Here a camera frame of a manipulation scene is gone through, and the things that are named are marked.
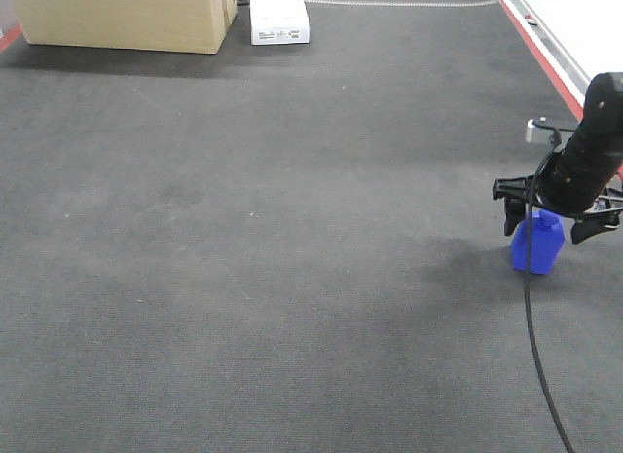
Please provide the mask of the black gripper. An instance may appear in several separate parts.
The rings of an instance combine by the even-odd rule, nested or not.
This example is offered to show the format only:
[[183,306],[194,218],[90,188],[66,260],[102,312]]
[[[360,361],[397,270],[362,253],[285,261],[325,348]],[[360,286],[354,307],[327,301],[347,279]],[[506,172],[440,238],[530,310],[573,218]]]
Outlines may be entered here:
[[[563,217],[579,217],[599,198],[617,174],[622,161],[569,160],[560,153],[548,154],[535,173],[524,177],[499,178],[494,181],[494,200],[504,199],[506,237],[512,236],[525,219],[525,204],[555,212]],[[599,234],[619,228],[619,212],[591,213],[575,219],[570,237],[578,245]]]

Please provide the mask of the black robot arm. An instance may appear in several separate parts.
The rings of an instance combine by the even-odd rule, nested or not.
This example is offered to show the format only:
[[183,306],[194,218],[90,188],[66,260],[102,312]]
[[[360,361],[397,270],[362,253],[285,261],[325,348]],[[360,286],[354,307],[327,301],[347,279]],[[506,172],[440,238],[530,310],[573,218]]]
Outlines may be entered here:
[[504,234],[515,232],[528,205],[572,219],[576,245],[618,229],[622,192],[608,183],[621,166],[622,74],[600,73],[587,88],[582,120],[570,138],[560,140],[534,174],[494,182],[493,198],[504,201]]

